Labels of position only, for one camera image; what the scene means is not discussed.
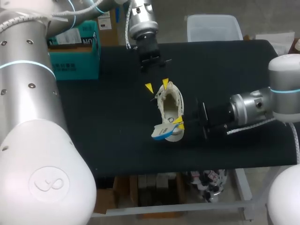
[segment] teal box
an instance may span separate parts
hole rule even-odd
[[[75,39],[77,44],[59,45],[58,39],[61,43],[61,38],[57,36],[48,40],[56,80],[98,79],[101,49],[96,21],[85,21],[64,33],[62,39],[69,41],[70,37]]]

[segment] cardboard box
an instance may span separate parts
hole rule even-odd
[[[98,189],[95,213],[106,214],[107,210],[117,209],[120,197],[129,196],[129,177],[115,177],[111,189]]]
[[[99,27],[101,46],[119,45],[115,10],[96,19]]]
[[[50,38],[48,47],[56,80],[98,79],[101,49],[95,21]]]
[[[184,204],[186,202],[184,182],[181,173],[176,174],[176,188],[177,188],[177,196],[178,203]],[[134,205],[134,207],[138,207],[139,197],[138,197],[138,178],[137,176],[130,176],[130,199]],[[177,218],[182,216],[182,212],[162,212],[162,213],[148,213],[141,214],[139,218],[148,219],[148,218]]]

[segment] yellow triangle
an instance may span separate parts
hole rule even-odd
[[[180,116],[173,122],[173,124],[182,123],[182,122],[183,122],[183,119],[182,119],[182,116]]]
[[[169,78],[163,79],[163,84],[164,84],[165,90],[167,89],[168,83],[169,83]]]
[[[149,89],[149,91],[151,91],[152,94],[154,94],[151,83],[147,83],[145,86]]]
[[[184,125],[183,125],[183,123],[182,123],[182,124],[179,124],[178,128],[184,130]]]

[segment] floor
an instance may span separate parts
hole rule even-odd
[[[242,34],[295,31],[300,37],[300,1],[298,0],[152,0],[159,24],[159,43],[187,42],[187,17],[194,14],[228,14],[237,18]],[[125,20],[118,24],[119,43],[125,44]],[[255,193],[268,168],[246,169],[251,190]],[[237,187],[229,180],[221,196],[222,202],[239,199]],[[89,225],[267,225],[266,208],[257,218],[243,221],[240,210],[187,212],[177,219],[137,219],[136,216],[91,219]]]
[[[266,172],[266,168],[245,169],[245,173],[254,194],[260,187]],[[234,202],[240,200],[237,186],[233,176],[220,195],[220,202]],[[267,210],[259,209],[258,215],[253,221],[245,221],[241,210],[206,210],[186,212],[180,218],[174,219],[139,219],[137,216],[101,217],[92,218],[88,225],[268,225]]]
[[[159,43],[187,42],[187,17],[226,14],[237,18],[243,35],[295,31],[300,37],[299,0],[152,0],[159,24]],[[125,44],[124,15],[118,26],[119,43]]]

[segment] black fabric surface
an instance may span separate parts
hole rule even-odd
[[[276,57],[268,42],[162,44],[160,50],[172,62],[147,75],[125,47],[103,47],[99,81],[58,82],[71,138],[96,178],[296,164],[291,129],[277,121],[210,142],[196,126],[180,142],[151,138],[161,115],[142,76],[168,74],[185,113],[196,97],[208,106],[222,104],[268,86],[268,64]]]

